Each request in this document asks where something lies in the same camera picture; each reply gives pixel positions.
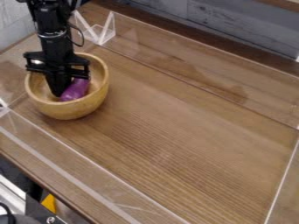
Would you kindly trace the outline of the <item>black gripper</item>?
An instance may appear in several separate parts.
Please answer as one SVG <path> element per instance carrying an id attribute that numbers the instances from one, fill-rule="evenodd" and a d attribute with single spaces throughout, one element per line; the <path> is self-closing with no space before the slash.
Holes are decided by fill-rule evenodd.
<path id="1" fill-rule="evenodd" d="M 41 73 L 50 93 L 60 97 L 72 78 L 89 78 L 89 61 L 73 52 L 73 43 L 68 32 L 37 33 L 41 50 L 25 52 L 25 69 Z"/>

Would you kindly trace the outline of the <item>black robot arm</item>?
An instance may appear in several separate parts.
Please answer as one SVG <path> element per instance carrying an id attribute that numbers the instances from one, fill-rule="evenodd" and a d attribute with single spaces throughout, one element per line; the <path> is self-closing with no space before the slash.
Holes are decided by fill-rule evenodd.
<path id="1" fill-rule="evenodd" d="M 76 1 L 68 0 L 16 0 L 25 3 L 37 37 L 41 41 L 38 52 L 25 52 L 25 68 L 44 75 L 50 93 L 60 97 L 74 78 L 89 78 L 89 61 L 73 52 L 70 29 L 80 30 L 69 18 Z"/>

